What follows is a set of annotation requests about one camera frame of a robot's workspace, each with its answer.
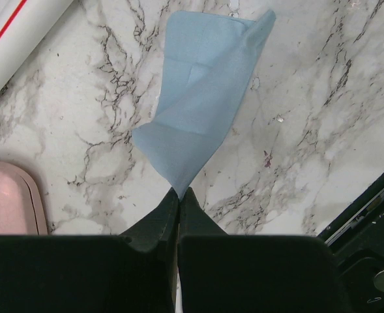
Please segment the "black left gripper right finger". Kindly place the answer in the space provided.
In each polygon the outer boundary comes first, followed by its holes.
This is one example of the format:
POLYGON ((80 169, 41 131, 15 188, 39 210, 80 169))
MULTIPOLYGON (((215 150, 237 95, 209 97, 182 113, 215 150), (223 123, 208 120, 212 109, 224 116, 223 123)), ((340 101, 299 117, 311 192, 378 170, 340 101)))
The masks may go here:
POLYGON ((180 204, 178 266, 184 312, 343 312, 333 255, 302 235, 229 235, 192 189, 180 204))

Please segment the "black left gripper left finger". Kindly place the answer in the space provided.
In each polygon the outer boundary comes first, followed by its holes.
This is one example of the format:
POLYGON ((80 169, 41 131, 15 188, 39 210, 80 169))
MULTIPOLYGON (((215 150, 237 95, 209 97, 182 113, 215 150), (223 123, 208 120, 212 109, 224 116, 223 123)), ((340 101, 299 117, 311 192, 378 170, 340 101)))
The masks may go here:
POLYGON ((179 200, 119 235, 0 235, 0 312, 173 312, 179 200))

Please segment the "blue cleaning cloth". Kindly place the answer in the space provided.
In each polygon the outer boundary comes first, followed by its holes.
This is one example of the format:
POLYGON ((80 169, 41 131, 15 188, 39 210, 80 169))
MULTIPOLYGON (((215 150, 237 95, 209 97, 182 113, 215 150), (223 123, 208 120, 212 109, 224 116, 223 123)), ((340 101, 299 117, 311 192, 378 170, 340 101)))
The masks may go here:
POLYGON ((275 19, 271 10, 256 21, 169 17, 156 113, 132 137, 179 197, 224 141, 275 19))

